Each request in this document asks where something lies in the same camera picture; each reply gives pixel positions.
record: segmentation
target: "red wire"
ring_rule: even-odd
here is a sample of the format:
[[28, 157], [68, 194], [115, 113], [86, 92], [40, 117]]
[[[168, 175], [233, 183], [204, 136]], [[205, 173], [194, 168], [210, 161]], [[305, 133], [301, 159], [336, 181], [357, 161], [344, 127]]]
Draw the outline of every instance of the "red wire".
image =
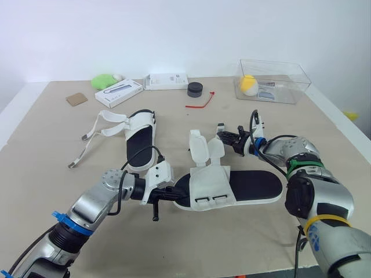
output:
[[186, 105], [185, 107], [187, 107], [187, 108], [205, 108], [207, 106], [207, 104], [210, 102], [210, 100], [213, 98], [214, 95], [215, 95], [215, 92], [210, 92], [210, 98], [209, 98], [209, 100], [207, 101], [207, 103], [204, 106], [190, 106], [190, 105]]

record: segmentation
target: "transparent container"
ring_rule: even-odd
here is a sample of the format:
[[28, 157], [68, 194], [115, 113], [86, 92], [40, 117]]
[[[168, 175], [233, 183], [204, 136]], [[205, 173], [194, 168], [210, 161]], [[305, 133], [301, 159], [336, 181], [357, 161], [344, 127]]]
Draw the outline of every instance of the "transparent container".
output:
[[245, 59], [239, 62], [234, 87], [240, 100], [295, 104], [311, 84], [298, 64]]

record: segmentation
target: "black insole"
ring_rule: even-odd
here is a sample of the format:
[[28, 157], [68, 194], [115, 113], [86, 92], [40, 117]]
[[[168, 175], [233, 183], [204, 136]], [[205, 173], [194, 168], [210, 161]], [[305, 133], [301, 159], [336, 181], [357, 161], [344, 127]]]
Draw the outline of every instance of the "black insole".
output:
[[[190, 174], [181, 177], [175, 184], [186, 195], [190, 195]], [[279, 178], [268, 171], [231, 171], [230, 185], [237, 201], [262, 200], [277, 197], [282, 192]], [[190, 198], [176, 201], [190, 207]]]
[[[151, 110], [143, 109], [135, 112], [133, 117], [140, 112], [149, 112], [152, 113]], [[140, 151], [141, 149], [152, 145], [152, 126], [147, 126], [133, 136], [126, 142], [126, 158], [130, 159], [136, 152]], [[140, 167], [146, 165], [152, 158], [152, 148], [148, 148], [138, 154], [132, 161], [130, 161], [130, 165], [133, 167]]]

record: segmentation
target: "black cable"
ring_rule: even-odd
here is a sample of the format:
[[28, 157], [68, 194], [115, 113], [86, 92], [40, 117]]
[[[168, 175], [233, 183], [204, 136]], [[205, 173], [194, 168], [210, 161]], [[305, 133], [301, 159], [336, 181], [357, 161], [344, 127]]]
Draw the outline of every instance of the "black cable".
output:
[[118, 197], [117, 197], [117, 211], [115, 211], [114, 213], [108, 213], [107, 215], [110, 215], [110, 216], [117, 215], [121, 211], [122, 185], [123, 185], [123, 180], [125, 179], [125, 176], [126, 176], [127, 173], [128, 173], [128, 171], [125, 170], [122, 173], [122, 176], [121, 176], [121, 179], [120, 179], [120, 185], [118, 187]]
[[[162, 156], [160, 150], [156, 146], [150, 145], [150, 146], [146, 146], [143, 149], [140, 149], [139, 151], [137, 151], [131, 158], [128, 159], [128, 161], [125, 162], [125, 164], [121, 167], [121, 170], [123, 170], [130, 163], [130, 161], [132, 161], [138, 154], [140, 154], [141, 152], [143, 152], [143, 151], [145, 151], [146, 149], [149, 149], [149, 148], [153, 148], [157, 151], [157, 153], [158, 153], [157, 163], [160, 163], [161, 161], [165, 160], [165, 158]], [[124, 180], [125, 175], [127, 173], [128, 173], [128, 171], [124, 171], [122, 173], [122, 176], [121, 176], [121, 179], [120, 179], [120, 185], [118, 187], [118, 197], [117, 197], [117, 211], [115, 211], [114, 213], [108, 213], [108, 215], [110, 215], [110, 216], [118, 215], [121, 211], [122, 186], [123, 186], [123, 180]]]
[[254, 136], [253, 136], [253, 119], [255, 117], [255, 115], [257, 115], [257, 110], [254, 110], [251, 114], [251, 117], [250, 117], [250, 126], [249, 126], [249, 131], [250, 131], [250, 139], [251, 139], [251, 143], [253, 144], [254, 146], [254, 149], [257, 151], [257, 153], [260, 155], [261, 158], [263, 158], [266, 162], [268, 162], [270, 165], [272, 165], [273, 167], [275, 167], [282, 175], [284, 175], [286, 177], [286, 173], [285, 171], [283, 171], [281, 168], [279, 168], [276, 164], [274, 164], [272, 161], [270, 161], [268, 158], [266, 158], [266, 156], [264, 154], [261, 153], [261, 151], [259, 150], [259, 148], [257, 148], [255, 146], [255, 140], [254, 140]]
[[49, 232], [52, 231], [52, 229], [54, 229], [55, 225], [51, 226], [48, 230], [46, 230], [42, 235], [40, 235], [37, 239], [34, 240], [34, 242], [32, 242], [30, 244], [30, 246], [27, 247], [26, 250], [23, 251], [23, 253], [18, 257], [18, 259], [14, 262], [14, 264], [12, 265], [12, 267], [9, 269], [8, 273], [10, 275], [13, 274], [13, 271], [16, 269], [17, 265], [20, 263], [20, 261], [22, 261], [22, 259], [28, 254], [28, 252], [30, 252], [32, 250], [32, 248], [35, 247], [35, 245]]
[[297, 136], [296, 136], [296, 135], [287, 135], [287, 134], [276, 136], [276, 137], [270, 139], [270, 140], [266, 143], [266, 145], [264, 146], [263, 152], [265, 152], [265, 151], [268, 149], [268, 147], [270, 146], [270, 144], [271, 144], [273, 141], [275, 141], [275, 140], [277, 140], [277, 139], [279, 139], [279, 138], [284, 138], [284, 137], [295, 138], [295, 137], [297, 137]]
[[300, 239], [301, 239], [301, 230], [297, 234], [296, 239], [296, 246], [295, 246], [295, 267], [294, 267], [294, 278], [297, 277], [297, 266], [299, 264], [299, 246], [300, 246]]
[[141, 152], [143, 152], [143, 151], [145, 151], [146, 149], [149, 149], [149, 148], [154, 148], [158, 153], [158, 159], [159, 160], [162, 159], [161, 161], [163, 161], [163, 156], [161, 155], [160, 150], [156, 146], [150, 145], [150, 146], [146, 146], [143, 149], [137, 151], [131, 158], [128, 159], [128, 161], [125, 162], [125, 164], [121, 167], [121, 170], [123, 170], [130, 163], [130, 161], [132, 161], [138, 154], [140, 154]]

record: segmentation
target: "product box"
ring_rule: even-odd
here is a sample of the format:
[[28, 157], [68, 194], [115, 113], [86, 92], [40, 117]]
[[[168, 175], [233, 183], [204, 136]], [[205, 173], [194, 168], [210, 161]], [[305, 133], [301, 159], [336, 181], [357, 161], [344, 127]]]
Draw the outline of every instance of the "product box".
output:
[[131, 79], [124, 79], [123, 81], [97, 92], [95, 98], [108, 108], [113, 108], [141, 91], [143, 91], [143, 86], [141, 84]]
[[144, 90], [186, 89], [186, 74], [149, 74], [143, 79]]

